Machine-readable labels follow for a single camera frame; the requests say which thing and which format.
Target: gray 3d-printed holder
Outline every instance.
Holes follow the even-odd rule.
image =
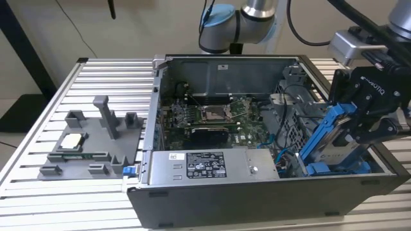
[[[107,103],[107,96],[95,97],[102,118],[86,118],[79,110],[68,112],[68,126],[40,168],[39,180],[122,178],[123,168],[132,165],[136,158],[143,118],[136,113],[116,118]],[[63,150],[63,139],[71,133],[82,134],[83,145]]]

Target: robotiq logo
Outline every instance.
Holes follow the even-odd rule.
[[[371,86],[375,88],[375,90],[381,93],[381,95],[383,95],[386,93],[386,90],[379,86],[379,84],[377,84],[375,82],[373,82],[370,79],[367,79],[365,76],[361,77],[362,80],[366,80]]]

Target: power supply label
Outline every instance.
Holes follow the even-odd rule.
[[[190,179],[227,177],[223,152],[187,153],[187,177]]]

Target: white wall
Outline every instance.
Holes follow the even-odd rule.
[[[2,31],[0,50],[0,99],[16,99],[23,94],[40,93],[40,89]]]
[[[379,25],[389,22],[389,14],[397,0],[347,0],[347,2]],[[337,30],[355,26],[327,0],[292,0],[291,20],[299,35],[310,42],[333,38]],[[331,57],[327,47],[304,45],[292,35],[287,20],[276,45],[278,54],[307,54],[311,58]]]
[[[10,0],[44,65],[63,82],[79,57],[92,57],[55,0]],[[116,0],[116,20],[106,0],[59,0],[99,58],[152,58],[199,53],[202,0]],[[242,0],[218,0],[240,7]],[[262,53],[263,46],[250,46]]]
[[[112,20],[107,0],[59,0],[99,58],[151,58],[156,53],[199,53],[198,26],[203,0],[115,0]],[[92,57],[55,0],[8,0],[50,75],[62,83],[79,57]],[[244,0],[218,0],[240,7]],[[377,22],[386,21],[395,0],[351,0]],[[330,39],[353,23],[326,0],[294,0],[292,19],[310,41]],[[244,46],[263,53],[264,45]],[[326,48],[303,45],[284,24],[279,54],[329,57]]]

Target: green circuit board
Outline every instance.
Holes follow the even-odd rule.
[[[208,105],[206,107],[172,105],[164,115],[166,148],[167,150],[187,149],[190,131],[195,128],[228,129],[227,143],[212,148],[234,148],[256,146],[268,139],[266,125],[259,115],[258,104],[251,98],[234,98],[227,105]]]

